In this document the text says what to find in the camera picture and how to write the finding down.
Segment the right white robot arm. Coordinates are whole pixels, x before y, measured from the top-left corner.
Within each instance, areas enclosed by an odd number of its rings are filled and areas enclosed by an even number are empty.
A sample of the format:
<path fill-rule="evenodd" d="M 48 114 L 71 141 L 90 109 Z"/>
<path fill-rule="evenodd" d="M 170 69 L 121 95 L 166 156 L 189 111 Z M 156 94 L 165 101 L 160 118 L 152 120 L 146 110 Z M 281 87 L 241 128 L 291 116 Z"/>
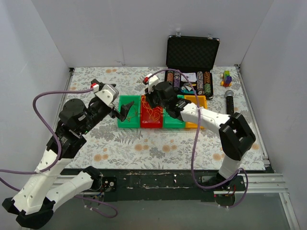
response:
<path fill-rule="evenodd" d="M 145 78 L 143 83 L 147 86 L 145 97 L 151 108 L 162 107 L 174 119 L 197 124 L 219 135 L 225 157 L 217 175 L 206 182 L 204 189 L 230 189 L 242 159 L 256 141 L 244 116 L 219 114 L 178 98 L 173 87 L 156 76 Z"/>

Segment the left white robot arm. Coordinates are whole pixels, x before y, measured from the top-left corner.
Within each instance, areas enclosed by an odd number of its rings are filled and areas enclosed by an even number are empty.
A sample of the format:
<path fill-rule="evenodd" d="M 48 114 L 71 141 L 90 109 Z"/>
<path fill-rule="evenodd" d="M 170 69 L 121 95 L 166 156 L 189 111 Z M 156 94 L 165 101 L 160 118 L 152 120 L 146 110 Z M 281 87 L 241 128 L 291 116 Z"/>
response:
<path fill-rule="evenodd" d="M 57 208 L 75 195 L 85 190 L 96 192 L 101 189 L 101 173 L 93 166 L 82 169 L 76 177 L 57 188 L 53 189 L 52 185 L 86 143 L 86 133 L 107 115 L 124 121 L 132 106 L 130 102 L 118 111 L 97 97 L 88 106 L 80 99 L 71 99 L 64 104 L 56 128 L 61 154 L 58 154 L 56 139 L 51 138 L 36 168 L 38 173 L 32 175 L 14 197 L 6 198 L 2 203 L 7 212 L 16 215 L 20 226 L 37 230 L 48 223 Z"/>

